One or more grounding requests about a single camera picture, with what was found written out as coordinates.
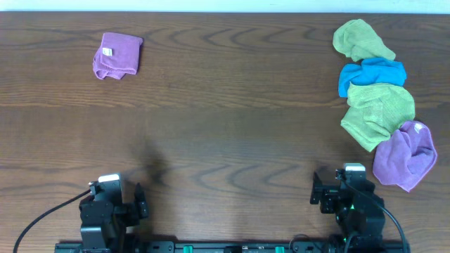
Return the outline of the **large green cloth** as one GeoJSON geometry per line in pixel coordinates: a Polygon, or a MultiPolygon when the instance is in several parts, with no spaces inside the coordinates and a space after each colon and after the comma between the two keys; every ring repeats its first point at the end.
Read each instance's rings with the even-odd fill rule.
{"type": "Polygon", "coordinates": [[[416,116],[413,96],[405,88],[388,83],[350,84],[347,104],[341,126],[368,152],[416,116]]]}

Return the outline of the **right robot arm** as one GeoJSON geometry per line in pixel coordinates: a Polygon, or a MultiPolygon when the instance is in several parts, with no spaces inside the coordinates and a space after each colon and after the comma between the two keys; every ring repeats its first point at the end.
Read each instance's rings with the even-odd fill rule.
{"type": "Polygon", "coordinates": [[[310,203],[320,205],[323,214],[333,214],[340,235],[331,235],[324,252],[380,252],[385,215],[379,205],[383,199],[375,193],[375,184],[364,170],[338,169],[337,185],[326,185],[314,173],[310,203]]]}

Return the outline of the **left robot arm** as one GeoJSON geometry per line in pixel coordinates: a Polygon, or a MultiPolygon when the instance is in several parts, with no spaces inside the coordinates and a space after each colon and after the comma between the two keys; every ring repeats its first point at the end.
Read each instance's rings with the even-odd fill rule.
{"type": "Polygon", "coordinates": [[[119,180],[94,181],[91,194],[79,204],[83,252],[140,252],[141,243],[127,228],[149,216],[145,193],[138,183],[134,201],[122,201],[119,180]]]}

